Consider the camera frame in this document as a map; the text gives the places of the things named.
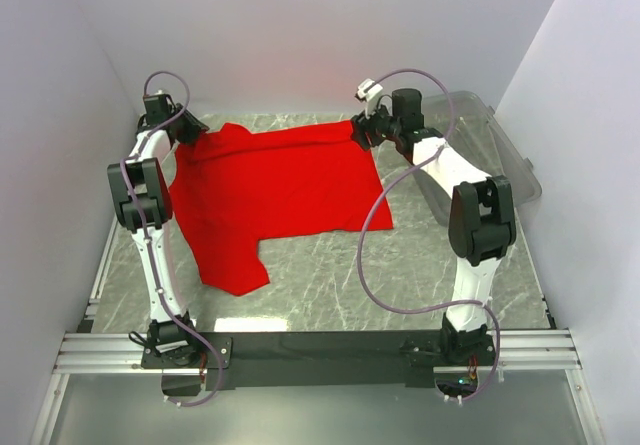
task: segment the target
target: wire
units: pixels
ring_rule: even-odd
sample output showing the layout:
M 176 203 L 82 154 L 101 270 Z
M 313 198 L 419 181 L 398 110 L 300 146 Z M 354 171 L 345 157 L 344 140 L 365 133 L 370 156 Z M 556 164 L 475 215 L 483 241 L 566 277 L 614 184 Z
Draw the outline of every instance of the wire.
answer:
M 167 303 L 167 299 L 164 297 L 164 289 L 162 288 L 162 286 L 160 284 L 160 273 L 158 271 L 158 266 L 156 264 L 155 258 L 153 256 L 153 250 L 152 250 L 152 246 L 151 246 L 151 237 L 149 236 L 149 231 L 147 230 L 147 218 L 145 216 L 144 210 L 142 209 L 142 205 L 140 204 L 140 200 L 138 199 L 138 196 L 136 195 L 135 187 L 131 183 L 131 179 L 129 178 L 129 175 L 127 174 L 127 163 L 126 163 L 127 160 L 139 158 L 140 157 L 140 153 L 144 150 L 144 147 L 146 146 L 147 142 L 149 141 L 149 138 L 151 137 L 151 135 L 153 135 L 154 133 L 156 133 L 159 130 L 162 130 L 167 125 L 170 125 L 175 120 L 177 120 L 182 114 L 184 114 L 185 111 L 187 110 L 187 106 L 189 105 L 189 100 L 191 99 L 191 93 L 189 92 L 189 86 L 187 85 L 187 82 L 185 82 L 184 79 L 182 77 L 180 77 L 179 75 L 177 75 L 177 74 L 175 74 L 173 72 L 167 72 L 165 70 L 161 70 L 161 71 L 158 71 L 158 72 L 155 72 L 155 73 L 152 73 L 151 75 L 149 75 L 149 78 L 147 78 L 147 80 L 144 82 L 144 95 L 145 96 L 147 96 L 147 88 L 149 87 L 149 82 L 151 82 L 151 79 L 153 79 L 154 77 L 156 77 L 158 75 L 170 75 L 172 77 L 177 78 L 182 83 L 182 85 L 184 86 L 185 92 L 187 94 L 187 96 L 185 98 L 184 106 L 173 117 L 171 117 L 168 120 L 165 120 L 161 124 L 157 125 L 156 127 L 154 127 L 152 130 L 150 130 L 146 134 L 145 138 L 142 140 L 142 142 L 140 144 L 140 148 L 139 148 L 139 152 L 138 153 L 120 160 L 120 172 L 122 173 L 122 177 L 124 178 L 124 183 L 125 183 L 125 185 L 127 187 L 127 191 L 129 193 L 129 196 L 131 197 L 131 202 L 133 203 L 134 208 L 136 209 L 136 211 L 138 212 L 138 215 L 140 216 L 140 224 L 142 225 L 142 233 L 144 235 L 144 241 L 146 243 L 147 255 L 149 256 L 149 264 L 150 264 L 150 267 L 151 267 L 151 273 L 153 275 L 153 281 L 154 281 L 154 283 L 156 285 L 156 293 L 158 294 L 158 299 L 160 301 L 160 304 L 162 305 L 163 310 L 171 318 L 171 320 L 173 320 L 173 322 L 178 327 L 182 328 L 185 332 L 187 332 L 188 334 L 190 334 L 191 336 L 196 338 L 207 349 L 209 349 L 209 351 L 215 357 L 216 362 L 218 363 L 218 375 L 217 375 L 217 378 L 216 378 L 216 383 L 213 386 L 213 390 L 210 393 L 208 393 L 206 396 L 204 396 L 203 398 L 201 398 L 199 400 L 194 400 L 194 401 L 191 401 L 191 402 L 182 402 L 182 401 L 180 401 L 180 400 L 178 400 L 177 398 L 174 398 L 174 397 L 167 398 L 168 401 L 170 401 L 171 403 L 174 403 L 175 405 L 177 405 L 179 407 L 196 407 L 198 405 L 202 405 L 203 403 L 206 403 L 209 400 L 211 400 L 213 398 L 213 396 L 218 392 L 220 387 L 222 386 L 224 362 L 222 360 L 222 357 L 220 356 L 220 353 L 213 347 L 213 345 L 211 345 L 211 343 L 209 343 L 209 341 L 206 338 L 204 338 L 198 332 L 193 330 L 191 327 L 189 327 L 189 326 L 185 325 L 184 323 L 182 323 L 182 321 L 180 321 L 173 314 L 173 312 L 171 311 L 171 308 L 169 307 L 169 304 Z
M 369 286 L 367 285 L 367 281 L 366 281 L 366 279 L 364 277 L 364 270 L 363 270 L 363 267 L 362 267 L 362 250 L 364 248 L 364 238 L 365 238 L 365 235 L 366 235 L 367 231 L 369 230 L 369 225 L 371 225 L 371 221 L 373 220 L 373 217 L 375 216 L 376 212 L 378 211 L 378 208 L 380 207 L 380 205 L 382 204 L 382 202 L 386 198 L 387 194 L 398 183 L 400 183 L 402 180 L 404 180 L 405 178 L 407 178 L 409 175 L 413 174 L 414 172 L 420 170 L 425 165 L 428 165 L 429 163 L 433 162 L 434 160 L 437 160 L 438 157 L 440 157 L 440 154 L 442 153 L 442 150 L 444 150 L 444 146 L 445 146 L 446 141 L 449 139 L 451 134 L 453 134 L 453 131 L 456 128 L 456 114 L 455 114 L 455 108 L 453 106 L 453 100 L 451 98 L 451 94 L 449 93 L 447 88 L 444 86 L 444 84 L 440 80 L 438 80 L 436 77 L 434 77 L 433 75 L 431 75 L 428 72 L 424 72 L 424 71 L 419 70 L 417 68 L 401 68 L 401 69 L 389 72 L 386 75 L 383 75 L 382 77 L 378 78 L 377 80 L 375 80 L 369 86 L 369 88 L 373 87 L 377 83 L 382 82 L 383 80 L 386 80 L 389 77 L 392 77 L 394 75 L 398 75 L 400 73 L 417 73 L 418 75 L 422 75 L 424 77 L 427 77 L 428 79 L 433 81 L 440 88 L 440 90 L 442 90 L 442 92 L 444 93 L 444 96 L 446 97 L 447 102 L 449 104 L 449 117 L 450 117 L 449 118 L 449 126 L 447 127 L 447 130 L 444 133 L 443 144 L 440 147 L 438 147 L 436 152 L 431 157 L 429 157 L 428 159 L 424 160 L 421 163 L 418 163 L 416 165 L 413 165 L 413 166 L 409 167 L 407 170 L 405 170 L 400 175 L 398 175 L 387 187 L 385 187 L 385 189 L 382 191 L 380 196 L 378 196 L 378 198 L 374 202 L 373 206 L 371 207 L 371 210 L 369 210 L 369 214 L 367 215 L 367 218 L 365 219 L 364 224 L 362 225 L 362 230 L 360 231 L 360 237 L 358 238 L 358 248 L 357 248 L 357 251 L 356 251 L 356 266 L 357 266 L 357 269 L 358 269 L 358 277 L 360 278 L 360 283 L 362 285 L 364 293 L 366 293 L 367 296 L 376 305 L 378 305 L 379 307 L 384 308 L 385 310 L 393 312 L 393 313 L 399 313 L 399 314 L 402 314 L 402 315 L 417 315 L 417 314 L 420 314 L 420 313 L 430 313 L 430 312 L 435 312 L 437 310 L 443 310 L 443 309 L 446 309 L 446 308 L 449 308 L 449 307 L 453 307 L 455 305 L 475 305 L 477 307 L 482 307 L 485 310 L 487 315 L 489 315 L 489 317 L 491 317 L 491 320 L 493 321 L 493 324 L 495 326 L 495 334 L 496 334 L 495 351 L 496 351 L 496 357 L 495 357 L 495 359 L 493 361 L 493 365 L 491 366 L 491 370 L 489 372 L 489 375 L 487 376 L 487 379 L 484 380 L 483 383 L 480 384 L 480 386 L 477 388 L 477 390 L 473 394 L 462 398 L 462 401 L 466 401 L 466 400 L 470 400 L 470 399 L 476 397 L 480 392 L 482 392 L 487 387 L 489 382 L 491 382 L 491 379 L 494 377 L 494 375 L 496 373 L 496 369 L 498 368 L 498 363 L 499 363 L 499 359 L 500 359 L 500 323 L 498 322 L 498 318 L 495 316 L 495 314 L 493 313 L 491 308 L 489 308 L 488 305 L 482 303 L 480 300 L 453 300 L 453 301 L 450 301 L 450 302 L 441 303 L 439 305 L 432 305 L 430 307 L 423 307 L 423 308 L 416 308 L 416 309 L 397 308 L 397 307 L 393 307 L 391 305 L 387 305 L 382 300 L 380 300 L 378 297 L 376 297 L 374 295 L 374 293 L 371 291 L 371 289 L 369 288 Z

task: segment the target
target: purple cable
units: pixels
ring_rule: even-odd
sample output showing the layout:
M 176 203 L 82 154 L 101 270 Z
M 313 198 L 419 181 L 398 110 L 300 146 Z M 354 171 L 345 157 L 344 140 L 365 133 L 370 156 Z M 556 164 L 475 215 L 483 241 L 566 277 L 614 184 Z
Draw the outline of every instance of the purple cable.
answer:
M 191 94 L 189 92 L 189 86 L 187 85 L 187 82 L 185 82 L 182 79 L 182 77 L 176 75 L 175 73 L 167 72 L 167 71 L 164 71 L 164 70 L 152 73 L 149 76 L 149 78 L 147 78 L 146 82 L 144 83 L 144 95 L 145 96 L 147 96 L 147 88 L 149 86 L 149 82 L 151 81 L 151 79 L 153 77 L 155 77 L 157 75 L 171 75 L 172 77 L 175 77 L 178 80 L 180 80 L 182 85 L 184 85 L 184 88 L 185 88 L 187 96 L 185 98 L 185 103 L 184 103 L 184 106 L 182 107 L 182 110 L 180 110 L 173 117 L 169 118 L 168 120 L 166 120 L 166 121 L 162 122 L 161 124 L 159 124 L 158 126 L 154 127 L 147 134 L 147 136 L 143 139 L 143 141 L 140 144 L 140 152 L 142 152 L 142 150 L 144 150 L 144 147 L 146 146 L 147 142 L 149 141 L 149 137 L 151 137 L 151 135 L 153 135 L 154 133 L 156 133 L 159 130 L 162 130 L 167 125 L 169 125 L 170 123 L 172 123 L 175 120 L 177 120 L 185 112 L 185 110 L 187 109 L 187 106 L 189 105 L 189 100 L 191 98 Z M 217 393 L 217 391 L 220 389 L 220 387 L 222 386 L 224 362 L 222 360 L 222 357 L 220 356 L 220 353 L 211 345 L 211 343 L 209 343 L 209 341 L 206 338 L 204 338 L 198 332 L 196 332 L 195 330 L 191 329 L 190 327 L 188 327 L 187 325 L 182 323 L 180 320 L 178 320 L 178 318 L 176 318 L 176 316 L 171 311 L 171 308 L 169 308 L 169 304 L 167 303 L 167 299 L 164 297 L 164 289 L 160 286 L 160 272 L 158 271 L 158 267 L 156 265 L 156 261 L 155 261 L 155 258 L 153 256 L 153 250 L 151 248 L 151 237 L 149 237 L 149 232 L 147 231 L 147 217 L 144 214 L 144 210 L 142 209 L 142 205 L 140 204 L 140 200 L 138 199 L 138 196 L 136 195 L 135 188 L 134 188 L 133 184 L 131 183 L 129 175 L 127 174 L 126 161 L 130 160 L 130 159 L 136 159 L 139 156 L 140 156 L 139 154 L 135 154 L 135 155 L 132 155 L 132 156 L 129 156 L 127 158 L 123 158 L 122 160 L 120 160 L 120 171 L 122 173 L 122 177 L 124 178 L 124 183 L 125 183 L 125 185 L 127 187 L 127 191 L 129 192 L 129 196 L 131 197 L 131 202 L 133 203 L 133 206 L 135 207 L 136 211 L 138 212 L 138 215 L 140 215 L 140 224 L 142 225 L 142 233 L 144 234 L 145 243 L 147 245 L 147 254 L 149 255 L 149 263 L 151 265 L 151 273 L 153 274 L 153 280 L 154 280 L 154 282 L 156 284 L 156 292 L 158 293 L 158 298 L 160 300 L 160 304 L 162 305 L 162 308 L 164 309 L 165 313 L 167 315 L 169 315 L 169 317 L 171 317 L 171 320 L 173 320 L 173 322 L 177 326 L 179 326 L 184 331 L 186 331 L 187 333 L 189 333 L 190 335 L 195 337 L 205 347 L 207 347 L 209 349 L 209 351 L 213 354 L 213 356 L 216 358 L 216 361 L 218 362 L 218 375 L 217 375 L 217 378 L 216 378 L 216 383 L 213 386 L 213 390 L 210 393 L 205 395 L 203 398 L 201 398 L 199 400 L 194 400 L 192 402 L 182 402 L 182 401 L 180 401 L 180 400 L 178 400 L 176 398 L 173 398 L 173 397 L 169 397 L 168 398 L 168 400 L 171 403 L 174 403 L 175 405 L 178 405 L 180 407 L 196 407 L 198 405 L 202 405 L 203 403 L 206 403 L 209 400 L 211 400 L 213 398 L 213 396 Z
M 440 87 L 440 89 L 444 93 L 444 96 L 447 99 L 447 102 L 449 103 L 449 113 L 450 113 L 449 126 L 448 126 L 448 128 L 447 128 L 447 130 L 446 130 L 446 132 L 445 132 L 445 134 L 443 136 L 443 138 L 445 140 L 448 140 L 449 137 L 451 136 L 451 134 L 453 133 L 453 131 L 456 128 L 455 109 L 454 109 L 453 100 L 451 99 L 451 95 L 449 94 L 449 91 L 444 86 L 444 84 L 440 80 L 438 80 L 436 77 L 434 77 L 430 73 L 423 72 L 422 70 L 418 70 L 416 68 L 401 68 L 401 69 L 398 69 L 398 70 L 394 70 L 393 72 L 387 73 L 386 75 L 383 75 L 382 77 L 380 77 L 377 80 L 375 80 L 374 83 L 371 86 L 375 85 L 376 83 L 380 83 L 383 80 L 385 80 L 385 79 L 387 79 L 389 77 L 392 77 L 393 75 L 398 75 L 400 73 L 417 73 L 419 75 L 422 75 L 424 77 L 429 78 L 430 80 L 435 82 L 435 84 L 438 85 L 438 87 Z M 450 301 L 450 302 L 441 303 L 439 305 L 433 305 L 433 306 L 430 306 L 430 307 L 423 307 L 423 308 L 417 308 L 417 309 L 396 308 L 396 307 L 393 307 L 391 305 L 387 305 L 386 303 L 384 303 L 382 300 L 380 300 L 378 297 L 376 297 L 373 294 L 373 292 L 371 291 L 371 289 L 367 285 L 367 281 L 364 278 L 364 270 L 362 268 L 362 249 L 364 248 L 364 237 L 365 237 L 367 231 L 369 230 L 369 225 L 371 225 L 371 220 L 373 220 L 373 217 L 375 216 L 376 212 L 378 211 L 378 208 L 380 207 L 380 204 L 384 201 L 384 199 L 386 198 L 387 194 L 393 189 L 393 187 L 395 187 L 398 183 L 400 183 L 402 180 L 404 180 L 406 177 L 408 177 L 412 173 L 416 172 L 417 170 L 420 170 L 425 165 L 428 165 L 429 163 L 433 162 L 434 160 L 437 160 L 438 157 L 440 156 L 440 154 L 442 153 L 442 150 L 444 150 L 444 145 L 440 146 L 438 148 L 438 150 L 436 151 L 436 153 L 434 153 L 428 159 L 424 160 L 422 163 L 418 163 L 416 165 L 413 165 L 413 166 L 409 167 L 407 170 L 405 170 L 404 172 L 402 172 L 387 187 L 385 187 L 385 189 L 382 191 L 380 196 L 376 199 L 375 203 L 371 207 L 371 210 L 369 210 L 369 214 L 367 215 L 367 218 L 365 219 L 364 224 L 362 225 L 362 231 L 360 232 L 360 237 L 358 238 L 358 249 L 356 251 L 356 266 L 357 266 L 357 269 L 358 269 L 358 277 L 360 277 L 360 283 L 362 284 L 362 288 L 364 289 L 364 293 L 366 293 L 367 296 L 376 305 L 378 305 L 379 307 L 384 308 L 385 310 L 388 310 L 390 312 L 399 313 L 399 314 L 402 314 L 402 315 L 417 315 L 419 313 L 435 312 L 437 310 L 442 310 L 442 309 L 449 308 L 449 307 L 452 307 L 452 306 L 455 306 L 455 305 L 475 305 L 475 306 L 478 306 L 478 307 L 482 307 L 487 312 L 487 314 L 489 315 L 489 317 L 491 317 L 491 320 L 493 321 L 493 323 L 495 325 L 496 358 L 493 361 L 493 365 L 491 366 L 491 371 L 489 372 L 489 375 L 487 376 L 487 379 L 484 380 L 480 384 L 480 386 L 477 388 L 477 390 L 474 393 L 472 393 L 471 395 L 469 395 L 467 397 L 462 398 L 462 401 L 467 401 L 467 400 L 470 400 L 471 398 L 477 396 L 480 392 L 482 392 L 487 387 L 487 385 L 489 384 L 489 382 L 491 381 L 491 379 L 495 375 L 496 369 L 498 368 L 498 362 L 499 362 L 499 359 L 500 359 L 500 324 L 498 322 L 498 318 L 495 316 L 495 314 L 493 313 L 491 308 L 489 308 L 488 305 L 482 303 L 480 300 L 454 300 L 454 301 Z

